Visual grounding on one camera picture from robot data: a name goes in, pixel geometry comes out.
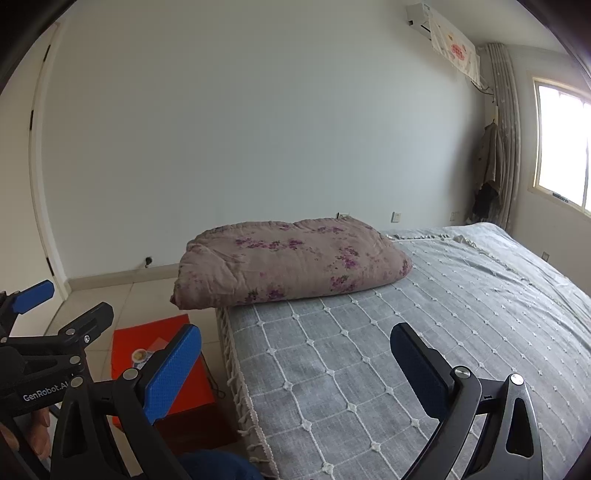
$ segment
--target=ceiling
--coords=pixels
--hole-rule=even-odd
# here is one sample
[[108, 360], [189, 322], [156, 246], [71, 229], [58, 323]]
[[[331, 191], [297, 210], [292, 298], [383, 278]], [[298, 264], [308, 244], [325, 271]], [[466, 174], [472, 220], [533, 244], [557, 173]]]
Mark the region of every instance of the ceiling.
[[564, 53], [556, 37], [517, 0], [426, 0], [474, 45], [491, 41]]

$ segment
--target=door frame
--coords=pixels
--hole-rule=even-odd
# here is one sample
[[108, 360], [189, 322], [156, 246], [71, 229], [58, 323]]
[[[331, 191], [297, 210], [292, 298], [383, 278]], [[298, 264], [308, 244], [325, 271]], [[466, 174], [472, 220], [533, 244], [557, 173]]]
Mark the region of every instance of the door frame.
[[53, 270], [56, 286], [64, 301], [66, 301], [72, 290], [68, 284], [66, 272], [57, 250], [56, 240], [53, 231], [51, 230], [51, 223], [47, 211], [45, 187], [43, 185], [41, 142], [43, 133], [43, 116], [51, 71], [56, 59], [56, 53], [59, 49], [59, 45], [63, 39], [70, 18], [71, 15], [67, 12], [50, 27], [53, 28], [55, 25], [56, 30], [51, 36], [48, 51], [46, 52], [46, 57], [41, 65], [39, 78], [37, 79], [35, 94], [33, 96], [33, 105], [31, 106], [33, 118], [31, 129], [29, 131], [29, 170], [31, 193], [33, 195], [33, 209], [35, 211], [37, 228], [41, 237], [43, 250], [45, 250], [45, 255], [50, 263], [50, 268]]

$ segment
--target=air conditioner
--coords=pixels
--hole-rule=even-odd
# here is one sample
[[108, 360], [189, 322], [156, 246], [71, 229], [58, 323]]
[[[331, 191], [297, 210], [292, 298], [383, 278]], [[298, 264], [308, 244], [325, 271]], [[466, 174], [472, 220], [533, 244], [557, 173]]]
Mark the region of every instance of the air conditioner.
[[431, 40], [433, 50], [480, 87], [480, 57], [474, 44], [447, 18], [424, 3], [407, 6], [408, 24]]
[[429, 29], [429, 11], [430, 7], [425, 4], [407, 5], [408, 25], [431, 40], [431, 29]]

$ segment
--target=blue gripper pad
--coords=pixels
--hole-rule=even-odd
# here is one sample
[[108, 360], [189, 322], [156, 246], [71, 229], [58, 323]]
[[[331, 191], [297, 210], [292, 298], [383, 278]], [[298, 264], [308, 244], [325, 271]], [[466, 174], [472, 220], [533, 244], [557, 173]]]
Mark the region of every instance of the blue gripper pad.
[[390, 333], [390, 350], [425, 413], [443, 420], [448, 412], [445, 382], [401, 326], [395, 325]]
[[150, 424], [166, 416], [200, 353], [201, 332], [194, 327], [187, 330], [145, 388], [144, 413]]
[[53, 283], [44, 280], [17, 294], [17, 297], [12, 302], [12, 311], [18, 314], [26, 313], [52, 298], [54, 292]]

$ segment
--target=gray curtain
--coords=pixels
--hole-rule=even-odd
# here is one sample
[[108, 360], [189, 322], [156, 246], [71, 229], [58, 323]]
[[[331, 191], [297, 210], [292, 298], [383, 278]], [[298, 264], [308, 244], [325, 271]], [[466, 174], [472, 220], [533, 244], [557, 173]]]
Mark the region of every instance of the gray curtain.
[[485, 50], [491, 61], [492, 88], [499, 107], [499, 132], [505, 150], [504, 175], [499, 191], [499, 204], [493, 207], [491, 220], [511, 233], [511, 221], [517, 204], [519, 167], [521, 164], [521, 126], [513, 65], [507, 47], [487, 43]]

